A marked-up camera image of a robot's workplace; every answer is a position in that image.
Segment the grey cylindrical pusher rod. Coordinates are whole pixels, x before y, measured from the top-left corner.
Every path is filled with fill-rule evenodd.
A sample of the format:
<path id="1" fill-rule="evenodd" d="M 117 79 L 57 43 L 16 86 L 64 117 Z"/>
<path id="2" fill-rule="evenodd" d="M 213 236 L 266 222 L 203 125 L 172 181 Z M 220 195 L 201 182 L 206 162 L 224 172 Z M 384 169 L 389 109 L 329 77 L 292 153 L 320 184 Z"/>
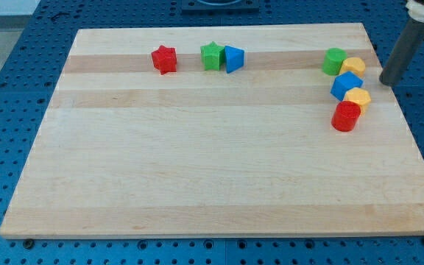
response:
<path id="1" fill-rule="evenodd" d="M 379 76 L 379 81 L 383 85 L 393 87 L 401 81 L 423 38 L 424 23 L 410 18 Z"/>

